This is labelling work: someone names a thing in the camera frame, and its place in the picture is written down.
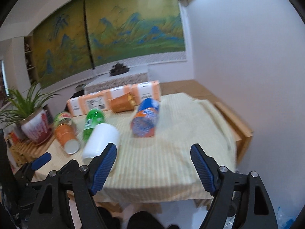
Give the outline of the white cup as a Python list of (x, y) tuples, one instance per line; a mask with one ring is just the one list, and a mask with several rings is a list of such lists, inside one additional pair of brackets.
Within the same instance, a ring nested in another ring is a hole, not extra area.
[(109, 143), (119, 146), (119, 131), (108, 123), (100, 123), (93, 129), (82, 154), (83, 163), (89, 165), (91, 160), (102, 154)]

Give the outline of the orange paper cup near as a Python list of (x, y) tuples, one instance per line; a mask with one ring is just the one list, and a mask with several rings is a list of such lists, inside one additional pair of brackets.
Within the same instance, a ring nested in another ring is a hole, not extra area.
[(75, 154), (80, 149), (80, 143), (76, 138), (74, 129), (68, 124), (61, 124), (55, 129), (55, 137), (64, 148), (64, 151), (69, 154)]

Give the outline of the orange paper cup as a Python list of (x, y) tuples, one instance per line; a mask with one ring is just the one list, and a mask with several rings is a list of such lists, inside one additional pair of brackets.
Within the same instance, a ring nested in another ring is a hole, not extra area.
[(55, 129), (55, 137), (64, 148), (64, 151), (69, 154), (75, 154), (80, 149), (80, 143), (76, 138), (74, 129), (68, 124), (61, 124)]
[(136, 102), (131, 93), (127, 93), (110, 101), (111, 110), (114, 113), (134, 111)]

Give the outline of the orange paper cup far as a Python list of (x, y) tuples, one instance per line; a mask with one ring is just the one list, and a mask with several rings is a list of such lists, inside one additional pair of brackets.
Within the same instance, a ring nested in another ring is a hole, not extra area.
[(134, 111), (136, 102), (131, 93), (127, 93), (110, 101), (111, 110), (114, 113)]

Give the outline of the wooden slatted plant stand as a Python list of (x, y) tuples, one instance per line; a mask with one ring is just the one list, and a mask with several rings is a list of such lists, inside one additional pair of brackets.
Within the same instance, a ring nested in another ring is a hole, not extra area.
[(32, 141), (22, 141), (11, 146), (9, 150), (17, 167), (32, 162), (42, 156), (53, 143), (54, 139), (55, 136), (52, 135), (40, 145), (37, 145)]

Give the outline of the white red flower pot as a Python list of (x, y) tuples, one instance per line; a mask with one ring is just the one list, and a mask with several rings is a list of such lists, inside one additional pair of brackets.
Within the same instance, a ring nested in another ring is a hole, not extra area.
[(37, 145), (46, 141), (52, 134), (46, 111), (43, 108), (20, 121), (20, 126), (22, 132)]

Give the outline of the green label tea bottle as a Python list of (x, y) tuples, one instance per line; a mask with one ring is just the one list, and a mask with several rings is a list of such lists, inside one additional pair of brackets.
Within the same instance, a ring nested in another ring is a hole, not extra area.
[(62, 112), (55, 116), (54, 122), (53, 122), (53, 127), (57, 128), (58, 126), (60, 126), (62, 124), (69, 125), (74, 130), (75, 134), (78, 133), (76, 123), (74, 122), (72, 115), (70, 113)]

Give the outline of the green spider plant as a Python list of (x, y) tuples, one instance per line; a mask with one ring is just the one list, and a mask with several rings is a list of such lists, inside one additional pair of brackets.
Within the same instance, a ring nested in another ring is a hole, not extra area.
[(26, 95), (21, 94), (16, 88), (8, 89), (10, 97), (7, 99), (12, 105), (11, 109), (1, 109), (1, 123), (8, 127), (14, 123), (21, 124), (21, 121), (28, 119), (43, 105), (58, 94), (56, 92), (45, 93), (43, 86), (34, 82)]

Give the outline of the green plastic bottle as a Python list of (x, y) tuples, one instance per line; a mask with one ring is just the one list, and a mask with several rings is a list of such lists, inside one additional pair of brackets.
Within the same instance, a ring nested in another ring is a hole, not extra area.
[(105, 123), (105, 116), (103, 111), (99, 109), (91, 109), (85, 119), (85, 126), (83, 129), (83, 140), (87, 142), (96, 125)]

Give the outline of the orange tissue pack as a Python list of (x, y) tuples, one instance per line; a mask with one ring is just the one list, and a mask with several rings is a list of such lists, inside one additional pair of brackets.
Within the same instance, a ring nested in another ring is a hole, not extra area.
[(108, 111), (110, 109), (106, 92), (104, 91), (84, 95), (83, 104), (86, 113), (92, 109), (98, 109), (100, 111)]
[(85, 115), (83, 96), (70, 98), (67, 101), (67, 106), (70, 114), (73, 117)]
[(114, 87), (109, 90), (106, 90), (106, 96), (107, 96), (109, 105), (110, 105), (110, 101), (112, 99), (115, 99), (117, 97), (120, 97), (120, 96), (125, 95), (130, 92), (131, 92), (131, 84), (118, 86), (118, 87)]
[(159, 81), (143, 82), (132, 84), (131, 93), (134, 96), (136, 105), (139, 105), (143, 100), (152, 98), (156, 101), (161, 100), (161, 88)]

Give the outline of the wooden low table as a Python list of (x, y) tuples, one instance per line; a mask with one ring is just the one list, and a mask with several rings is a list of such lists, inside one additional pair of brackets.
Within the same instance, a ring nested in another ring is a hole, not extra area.
[(186, 93), (198, 100), (210, 101), (229, 124), (237, 146), (237, 163), (241, 163), (251, 144), (253, 130), (235, 111), (195, 80), (166, 82), (160, 86), (163, 95)]

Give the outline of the striped table cloth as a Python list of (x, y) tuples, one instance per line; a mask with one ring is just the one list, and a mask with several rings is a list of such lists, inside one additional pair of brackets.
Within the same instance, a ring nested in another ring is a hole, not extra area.
[[(208, 100), (197, 100), (184, 93), (163, 96), (155, 135), (139, 138), (130, 124), (135, 112), (105, 113), (105, 123), (120, 134), (117, 158), (101, 191), (98, 202), (159, 203), (209, 199), (190, 157), (193, 144), (199, 144), (206, 155), (220, 166), (236, 169), (237, 147), (231, 129)], [(43, 180), (52, 170), (59, 170), (75, 159), (84, 164), (80, 150), (68, 155), (54, 141), (48, 151), (50, 162), (36, 172)]]

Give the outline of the blue orange bottle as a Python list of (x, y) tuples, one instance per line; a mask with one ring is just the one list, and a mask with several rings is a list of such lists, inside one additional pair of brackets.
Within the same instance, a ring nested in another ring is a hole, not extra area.
[(155, 135), (159, 120), (159, 102), (152, 98), (143, 100), (131, 121), (132, 133), (139, 138), (149, 138)]

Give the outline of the landscape painting left panel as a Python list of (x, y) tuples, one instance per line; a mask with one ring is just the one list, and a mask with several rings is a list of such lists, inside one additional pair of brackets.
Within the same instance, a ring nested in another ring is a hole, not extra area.
[(85, 31), (84, 0), (73, 0), (33, 31), (38, 81), (48, 87), (91, 69)]

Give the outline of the landscape painting panel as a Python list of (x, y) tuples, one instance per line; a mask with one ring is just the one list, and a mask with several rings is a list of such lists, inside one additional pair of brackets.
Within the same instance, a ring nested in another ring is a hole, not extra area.
[(38, 81), (48, 87), (91, 69), (85, 31), (84, 0), (73, 0), (33, 31)]
[(178, 0), (85, 0), (95, 65), (185, 51)]

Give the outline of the black teapot set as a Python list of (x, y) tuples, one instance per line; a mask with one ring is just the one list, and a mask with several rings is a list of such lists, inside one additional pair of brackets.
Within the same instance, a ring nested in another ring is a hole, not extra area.
[(116, 63), (110, 70), (110, 76), (117, 76), (129, 72), (129, 67), (123, 63)]

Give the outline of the landscape painting right panel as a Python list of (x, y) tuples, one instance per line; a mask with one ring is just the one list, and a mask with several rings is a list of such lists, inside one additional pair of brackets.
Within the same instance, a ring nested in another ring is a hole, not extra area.
[(185, 51), (178, 0), (85, 0), (95, 65)]

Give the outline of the wooden wall shelf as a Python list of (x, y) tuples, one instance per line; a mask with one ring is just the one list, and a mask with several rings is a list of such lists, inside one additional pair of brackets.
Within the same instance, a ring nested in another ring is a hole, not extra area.
[(38, 74), (34, 58), (34, 40), (32, 36), (24, 37), (25, 62), (30, 84), (38, 81)]

